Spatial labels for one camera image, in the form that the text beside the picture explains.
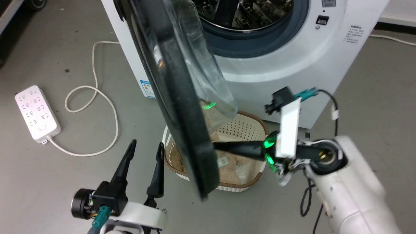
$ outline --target basket rim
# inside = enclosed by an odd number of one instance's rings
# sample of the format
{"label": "basket rim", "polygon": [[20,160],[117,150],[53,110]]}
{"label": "basket rim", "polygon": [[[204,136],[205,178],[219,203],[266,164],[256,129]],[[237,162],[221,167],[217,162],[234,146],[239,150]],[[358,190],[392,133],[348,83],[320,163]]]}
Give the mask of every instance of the basket rim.
{"label": "basket rim", "polygon": [[[268,134],[269,134],[269,129],[267,128],[267,126],[266,126],[266,124],[263,122],[263,120],[261,120],[259,117],[255,116],[255,115],[252,115],[252,114],[250,114],[250,113],[244,112],[244,111],[240,111],[240,110],[237,112],[237,114],[238,114],[238,115],[243,115],[243,116],[246,116],[246,117],[249,117],[249,118],[252,118],[252,119],[256,120],[256,121],[257,121],[257,122],[259,122],[259,123],[260,123],[260,125],[263,127],[264,133],[265,133],[266,135],[268,135]],[[178,169],[174,168],[174,167],[173,167],[173,166],[172,166],[172,165],[168,162],[168,160],[167,160],[167,158],[166,158],[166,152],[165,152],[165,156],[164,156],[164,164],[165,164],[165,165],[166,165],[166,167],[167,167],[167,168],[169,168],[169,170],[171,170],[172,172],[175,172],[176,174],[179,174],[179,175],[182,175],[182,176],[185,176],[185,177],[189,178],[189,177],[188,177],[188,174],[187,174],[186,172],[179,171]],[[257,175],[256,175],[256,177],[254,177],[254,179],[252,179],[251,181],[249,181],[249,182],[247,182],[247,183],[245,183],[245,184],[228,184],[228,183],[222,183],[222,182],[220,182],[219,186],[224,186],[224,187],[229,187],[229,188],[236,188],[236,189],[244,189],[244,188],[250,187],[250,186],[252,186],[253,184],[255,184],[255,183],[256,183],[256,182],[260,179],[261,175],[262,175],[262,172],[257,173]]]}

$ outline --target teal connector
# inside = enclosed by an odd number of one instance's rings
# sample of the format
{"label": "teal connector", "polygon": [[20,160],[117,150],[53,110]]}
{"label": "teal connector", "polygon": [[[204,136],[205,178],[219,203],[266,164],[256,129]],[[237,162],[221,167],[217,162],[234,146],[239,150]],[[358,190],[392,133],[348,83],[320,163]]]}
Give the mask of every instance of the teal connector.
{"label": "teal connector", "polygon": [[300,93],[297,93],[294,95],[294,97],[296,99],[298,98],[302,98],[302,102],[305,101],[306,99],[310,98],[310,97],[314,97],[316,95],[318,95],[319,91],[318,89],[316,89],[315,87],[309,90],[303,90]]}
{"label": "teal connector", "polygon": [[92,222],[92,228],[96,230],[101,230],[101,228],[107,222],[110,215],[111,215],[111,208],[102,206],[100,208],[100,211],[98,211],[98,214],[95,217],[94,221]]}

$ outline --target caster wheel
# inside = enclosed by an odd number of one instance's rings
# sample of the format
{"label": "caster wheel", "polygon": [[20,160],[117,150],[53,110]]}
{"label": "caster wheel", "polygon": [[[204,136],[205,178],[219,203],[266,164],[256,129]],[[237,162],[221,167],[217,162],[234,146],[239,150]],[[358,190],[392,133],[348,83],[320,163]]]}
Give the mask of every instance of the caster wheel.
{"label": "caster wheel", "polygon": [[27,7],[31,10],[42,10],[46,6],[47,0],[25,0]]}

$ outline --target white power strip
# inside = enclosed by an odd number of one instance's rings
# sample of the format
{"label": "white power strip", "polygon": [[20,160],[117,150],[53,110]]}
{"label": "white power strip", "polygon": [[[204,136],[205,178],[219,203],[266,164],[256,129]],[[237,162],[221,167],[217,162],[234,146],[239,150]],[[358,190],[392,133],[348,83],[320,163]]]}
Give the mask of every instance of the white power strip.
{"label": "white power strip", "polygon": [[61,126],[38,86],[33,85],[16,94],[15,100],[36,142],[46,144],[48,136],[54,137],[61,132]]}

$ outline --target white washing machine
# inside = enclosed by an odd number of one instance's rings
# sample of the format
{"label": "white washing machine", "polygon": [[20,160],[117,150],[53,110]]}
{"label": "white washing machine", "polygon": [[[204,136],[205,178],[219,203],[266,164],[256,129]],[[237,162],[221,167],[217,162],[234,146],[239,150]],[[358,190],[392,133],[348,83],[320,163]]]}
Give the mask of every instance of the white washing machine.
{"label": "white washing machine", "polygon": [[[121,0],[102,0],[145,96],[154,97],[129,27],[117,12]],[[193,0],[205,38],[238,107],[261,119],[271,94],[317,87],[335,92],[389,0]],[[312,128],[329,98],[302,104],[299,126]]]}

